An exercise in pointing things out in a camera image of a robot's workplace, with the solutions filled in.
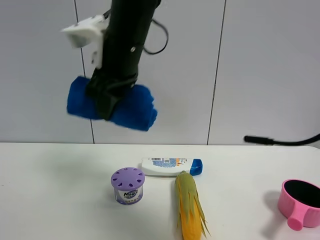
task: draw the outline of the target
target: pink pot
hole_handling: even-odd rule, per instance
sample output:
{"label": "pink pot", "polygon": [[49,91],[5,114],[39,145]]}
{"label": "pink pot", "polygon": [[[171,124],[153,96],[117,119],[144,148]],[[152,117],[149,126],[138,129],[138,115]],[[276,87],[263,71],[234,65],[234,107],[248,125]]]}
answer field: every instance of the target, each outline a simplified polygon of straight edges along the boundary
{"label": "pink pot", "polygon": [[320,188],[306,181],[286,180],[282,184],[278,208],[295,231],[320,226]]}

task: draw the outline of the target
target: white wall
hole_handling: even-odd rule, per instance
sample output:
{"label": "white wall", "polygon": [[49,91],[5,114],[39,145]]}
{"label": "white wall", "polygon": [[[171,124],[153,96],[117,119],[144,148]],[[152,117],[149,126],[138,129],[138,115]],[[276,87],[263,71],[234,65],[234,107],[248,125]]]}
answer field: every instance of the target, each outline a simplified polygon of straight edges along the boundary
{"label": "white wall", "polygon": [[72,0],[1,0],[0,141],[93,142],[90,121],[66,113],[83,68],[60,30],[75,22]]}
{"label": "white wall", "polygon": [[320,1],[227,0],[209,144],[320,133]]}
{"label": "white wall", "polygon": [[[169,43],[159,55],[142,54],[138,84],[150,88],[158,117],[148,132],[93,121],[96,143],[207,144],[224,0],[164,0],[154,18],[169,31]],[[77,0],[80,19],[102,14],[110,0]],[[151,24],[145,45],[161,49],[163,31]],[[84,48],[91,76],[94,46]]]}
{"label": "white wall", "polygon": [[[76,0],[79,19],[110,3]],[[207,143],[224,3],[162,1],[154,17],[167,26],[169,44],[159,55],[142,55],[138,80],[155,96],[158,118],[149,132],[94,121],[96,143]],[[76,22],[76,9],[73,0],[0,2],[0,141],[93,142],[90,121],[66,113],[83,66],[59,31]],[[318,0],[227,0],[209,144],[320,132],[318,9]],[[148,48],[164,43],[151,25]],[[83,49],[87,77],[94,49]]]}

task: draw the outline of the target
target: blue towel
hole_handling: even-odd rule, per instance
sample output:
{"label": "blue towel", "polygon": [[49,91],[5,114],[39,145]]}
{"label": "blue towel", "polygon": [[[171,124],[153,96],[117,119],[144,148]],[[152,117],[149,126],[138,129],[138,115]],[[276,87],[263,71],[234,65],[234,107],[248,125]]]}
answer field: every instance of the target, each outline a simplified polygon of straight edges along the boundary
{"label": "blue towel", "polygon": [[[86,85],[90,79],[78,76],[70,86],[67,99],[67,112],[78,117],[101,120],[95,102],[86,96]],[[154,98],[143,85],[134,85],[114,108],[109,119],[125,128],[148,131],[157,118]]]}

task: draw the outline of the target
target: black cord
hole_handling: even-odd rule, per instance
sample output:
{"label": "black cord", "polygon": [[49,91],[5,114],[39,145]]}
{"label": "black cord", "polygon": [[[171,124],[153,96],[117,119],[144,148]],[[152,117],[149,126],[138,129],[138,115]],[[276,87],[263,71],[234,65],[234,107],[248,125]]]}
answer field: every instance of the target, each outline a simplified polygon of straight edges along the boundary
{"label": "black cord", "polygon": [[260,136],[244,136],[243,140],[246,143],[262,144],[262,145],[280,145],[280,146],[302,146],[313,144],[320,140],[320,134],[302,141],[275,141],[272,138]]}
{"label": "black cord", "polygon": [[169,32],[168,32],[168,29],[167,29],[163,24],[161,24],[160,22],[158,22],[157,20],[152,19],[152,22],[153,22],[155,25],[157,25],[158,27],[162,28],[162,30],[164,31],[165,36],[166,36],[165,45],[164,45],[164,47],[163,47],[161,50],[155,51],[155,52],[149,51],[149,50],[146,49],[145,47],[143,47],[143,50],[145,51],[146,54],[156,55],[156,54],[159,54],[159,53],[161,53],[163,50],[166,49],[166,47],[167,47],[167,45],[168,45],[168,42],[169,42]]}

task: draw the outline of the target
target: yellow corn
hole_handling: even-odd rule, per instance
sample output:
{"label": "yellow corn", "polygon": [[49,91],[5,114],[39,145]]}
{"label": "yellow corn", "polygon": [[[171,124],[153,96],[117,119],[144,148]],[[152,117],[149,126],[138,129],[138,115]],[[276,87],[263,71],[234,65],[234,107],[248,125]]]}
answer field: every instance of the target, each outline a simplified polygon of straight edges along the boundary
{"label": "yellow corn", "polygon": [[201,233],[206,237],[205,229],[209,231],[194,178],[182,171],[175,179],[174,188],[178,206],[177,226],[181,224],[183,240],[200,240]]}

